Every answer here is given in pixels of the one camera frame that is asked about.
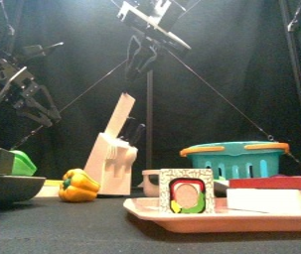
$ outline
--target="basket handle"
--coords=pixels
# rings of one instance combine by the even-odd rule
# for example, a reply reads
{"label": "basket handle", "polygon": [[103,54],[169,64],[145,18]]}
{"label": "basket handle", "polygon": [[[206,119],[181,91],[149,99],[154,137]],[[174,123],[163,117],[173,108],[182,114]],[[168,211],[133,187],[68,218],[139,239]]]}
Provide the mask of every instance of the basket handle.
{"label": "basket handle", "polygon": [[257,150],[257,149],[283,149],[284,153],[289,153],[289,145],[287,143],[272,143],[272,144],[255,144],[244,146],[247,150]]}
{"label": "basket handle", "polygon": [[204,153],[204,152],[217,152],[224,151],[225,147],[217,146],[217,147],[190,147],[184,150],[181,150],[180,155],[181,157],[188,157],[188,154],[192,153]]}

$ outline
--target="white cup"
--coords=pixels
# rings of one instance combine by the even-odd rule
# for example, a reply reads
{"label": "white cup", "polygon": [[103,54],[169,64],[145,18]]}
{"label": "white cup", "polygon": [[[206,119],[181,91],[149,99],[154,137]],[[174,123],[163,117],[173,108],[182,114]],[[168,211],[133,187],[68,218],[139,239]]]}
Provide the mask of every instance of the white cup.
{"label": "white cup", "polygon": [[143,192],[147,197],[159,197],[159,186],[150,182],[150,175],[157,175],[159,177],[159,170],[146,170],[142,171],[143,175]]}

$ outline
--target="yellow bell pepper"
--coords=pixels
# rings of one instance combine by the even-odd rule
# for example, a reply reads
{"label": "yellow bell pepper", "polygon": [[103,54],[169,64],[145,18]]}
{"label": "yellow bell pepper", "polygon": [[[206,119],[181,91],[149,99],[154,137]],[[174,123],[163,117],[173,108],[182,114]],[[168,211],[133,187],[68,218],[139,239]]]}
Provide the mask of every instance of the yellow bell pepper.
{"label": "yellow bell pepper", "polygon": [[67,202],[94,201],[99,188],[99,183],[87,175],[85,170],[68,170],[60,183],[59,197]]}

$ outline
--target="plastic basket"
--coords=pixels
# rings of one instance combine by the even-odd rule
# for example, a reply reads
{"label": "plastic basket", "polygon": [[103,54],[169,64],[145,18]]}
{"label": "plastic basket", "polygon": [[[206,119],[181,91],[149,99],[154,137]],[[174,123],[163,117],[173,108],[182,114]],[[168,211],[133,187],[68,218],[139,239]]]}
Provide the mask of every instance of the plastic basket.
{"label": "plastic basket", "polygon": [[181,151],[196,169],[212,169],[214,179],[267,178],[279,174],[279,157],[289,145],[277,142],[225,142],[197,145]]}

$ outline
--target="green object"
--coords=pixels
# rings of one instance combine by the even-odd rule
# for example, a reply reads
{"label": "green object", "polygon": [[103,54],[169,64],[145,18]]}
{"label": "green object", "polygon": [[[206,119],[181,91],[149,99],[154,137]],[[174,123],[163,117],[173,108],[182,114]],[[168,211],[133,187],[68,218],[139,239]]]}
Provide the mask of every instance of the green object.
{"label": "green object", "polygon": [[181,151],[196,169],[212,169],[214,179],[267,178],[279,174],[279,157],[289,146],[277,142],[224,142],[197,145]]}
{"label": "green object", "polygon": [[38,170],[36,165],[32,163],[28,155],[19,150],[12,150],[11,153],[15,154],[15,163],[12,169],[14,176],[27,176],[31,177]]}

